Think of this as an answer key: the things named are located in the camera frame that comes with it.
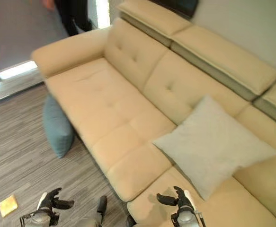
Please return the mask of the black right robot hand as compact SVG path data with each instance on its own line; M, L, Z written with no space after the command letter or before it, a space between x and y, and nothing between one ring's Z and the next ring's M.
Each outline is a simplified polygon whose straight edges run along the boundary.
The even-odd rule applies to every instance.
M158 202L168 206L178 206L179 209L188 208L189 211L194 212L195 210L194 205L192 204L189 197L186 196L185 191L177 186L174 186L174 189L178 195L177 198L161 195L160 193L158 193L156 195Z

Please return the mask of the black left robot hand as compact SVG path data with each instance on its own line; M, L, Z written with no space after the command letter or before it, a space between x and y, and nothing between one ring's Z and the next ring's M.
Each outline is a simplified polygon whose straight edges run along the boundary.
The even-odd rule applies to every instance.
M69 210L73 207L74 201L66 201L59 199L59 192L62 190L61 187L56 188L50 192L46 193L46 196L41 200L40 205L37 208L37 213L44 213L48 216L55 216L56 213L53 209L58 210Z

